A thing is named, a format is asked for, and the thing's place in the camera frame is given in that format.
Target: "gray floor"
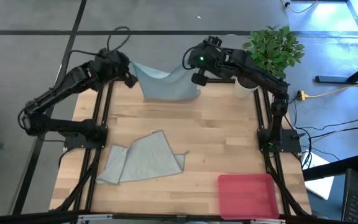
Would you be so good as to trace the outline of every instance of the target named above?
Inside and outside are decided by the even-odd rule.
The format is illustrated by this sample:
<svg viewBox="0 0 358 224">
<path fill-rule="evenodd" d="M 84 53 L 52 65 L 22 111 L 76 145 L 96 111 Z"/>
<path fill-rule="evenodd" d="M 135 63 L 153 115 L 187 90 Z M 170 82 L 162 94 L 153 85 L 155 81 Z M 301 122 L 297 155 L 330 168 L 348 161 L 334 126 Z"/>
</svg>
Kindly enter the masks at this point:
<svg viewBox="0 0 358 224">
<path fill-rule="evenodd" d="M 358 1 L 354 0 L 358 12 Z M 308 2 L 293 2 L 294 9 L 303 9 Z M 0 0 L 0 29 L 71 29 L 80 0 L 39 1 Z M 256 30 L 265 26 L 289 24 L 292 30 L 336 31 L 358 30 L 344 3 L 320 2 L 303 14 L 282 8 L 279 0 L 218 1 L 197 0 L 179 4 L 178 1 L 158 0 L 118 1 L 88 0 L 80 30 L 109 30 L 129 26 L 134 30 Z M 123 40 L 113 37 L 111 46 Z M 132 36 L 121 49 L 133 61 L 165 71 L 179 65 L 184 51 L 205 36 Z M 239 48 L 247 39 L 223 36 L 224 45 Z M 28 137 L 16 123 L 16 116 L 26 101 L 52 86 L 58 72 L 67 36 L 0 36 L 0 215 L 9 213 L 12 198 L 28 160 L 33 138 Z M 342 86 L 322 85 L 313 81 L 316 75 L 348 76 L 358 70 L 358 38 L 301 37 L 306 55 L 301 64 L 287 70 L 290 94 L 304 90 L 316 95 Z M 92 52 L 106 45 L 106 36 L 78 36 L 74 49 Z M 91 57 L 73 55 L 69 68 Z M 70 119 L 76 96 L 56 106 L 53 117 Z M 358 118 L 358 87 L 326 97 L 308 99 L 298 106 L 297 126 L 322 127 Z M 61 139 L 49 134 L 47 139 Z M 331 152 L 340 159 L 358 154 L 358 131 L 336 134 L 313 145 Z M 24 212 L 48 209 L 57 174 L 57 161 L 62 144 L 45 143 Z M 320 154 L 332 162 L 335 158 Z M 329 217 L 340 214 L 340 178 L 327 202 L 321 203 L 310 195 L 313 210 Z"/>
</svg>

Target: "red plastic bin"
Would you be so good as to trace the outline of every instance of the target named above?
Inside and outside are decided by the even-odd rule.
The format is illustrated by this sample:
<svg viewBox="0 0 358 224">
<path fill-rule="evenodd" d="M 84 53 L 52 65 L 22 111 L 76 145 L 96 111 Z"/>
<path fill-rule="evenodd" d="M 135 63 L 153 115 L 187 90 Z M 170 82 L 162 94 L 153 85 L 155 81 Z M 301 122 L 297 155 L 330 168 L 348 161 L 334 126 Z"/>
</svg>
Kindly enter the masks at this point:
<svg viewBox="0 0 358 224">
<path fill-rule="evenodd" d="M 220 175 L 218 192 L 225 220 L 274 219 L 280 215 L 269 174 Z"/>
</svg>

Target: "gray cloth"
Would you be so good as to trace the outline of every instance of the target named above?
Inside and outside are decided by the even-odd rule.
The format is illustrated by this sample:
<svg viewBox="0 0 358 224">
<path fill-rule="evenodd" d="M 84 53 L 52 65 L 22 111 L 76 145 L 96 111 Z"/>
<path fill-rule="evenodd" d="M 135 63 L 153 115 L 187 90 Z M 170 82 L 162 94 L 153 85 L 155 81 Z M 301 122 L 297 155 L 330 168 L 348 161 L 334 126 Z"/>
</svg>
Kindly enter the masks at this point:
<svg viewBox="0 0 358 224">
<path fill-rule="evenodd" d="M 185 155 L 174 155 L 163 131 L 136 140 L 128 148 L 113 146 L 98 184 L 119 184 L 179 174 L 185 166 Z"/>
</svg>

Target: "light blue towel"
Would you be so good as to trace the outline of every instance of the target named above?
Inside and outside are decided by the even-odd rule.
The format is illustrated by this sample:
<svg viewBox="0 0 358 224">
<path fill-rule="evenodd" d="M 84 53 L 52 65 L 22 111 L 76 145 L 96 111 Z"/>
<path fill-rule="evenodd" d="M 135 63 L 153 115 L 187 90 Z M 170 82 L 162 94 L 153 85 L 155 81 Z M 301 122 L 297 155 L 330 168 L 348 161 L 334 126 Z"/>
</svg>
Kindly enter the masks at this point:
<svg viewBox="0 0 358 224">
<path fill-rule="evenodd" d="M 200 95 L 200 87 L 191 82 L 194 70 L 185 70 L 180 65 L 167 73 L 136 62 L 132 64 L 145 99 L 192 100 Z"/>
</svg>

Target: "wooden table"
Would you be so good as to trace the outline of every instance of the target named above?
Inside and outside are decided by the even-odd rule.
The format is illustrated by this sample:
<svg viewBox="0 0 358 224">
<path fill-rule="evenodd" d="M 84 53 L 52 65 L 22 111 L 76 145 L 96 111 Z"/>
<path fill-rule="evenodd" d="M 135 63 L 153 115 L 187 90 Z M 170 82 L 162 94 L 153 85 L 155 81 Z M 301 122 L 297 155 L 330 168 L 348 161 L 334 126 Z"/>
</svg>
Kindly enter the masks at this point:
<svg viewBox="0 0 358 224">
<path fill-rule="evenodd" d="M 109 109 L 107 146 L 101 154 L 99 174 L 113 144 L 129 146 L 153 130 L 164 131 L 175 154 L 189 153 L 181 174 L 119 185 L 96 184 L 91 211 L 219 215 L 219 175 L 265 173 L 257 142 L 254 96 L 238 99 L 233 95 L 233 88 L 230 83 L 209 83 L 201 87 L 201 95 L 194 101 L 145 103 L 139 84 L 128 89 L 123 82 L 116 82 Z M 90 118 L 95 100 L 94 91 L 80 94 L 73 120 Z M 75 149 L 62 159 L 50 208 L 59 206 L 77 184 L 84 151 Z M 303 209 L 311 213 L 299 161 L 286 153 L 281 153 L 281 159 L 287 188 Z M 85 206 L 86 193 L 87 186 L 81 208 Z M 279 211 L 283 213 L 277 186 L 276 196 Z"/>
</svg>

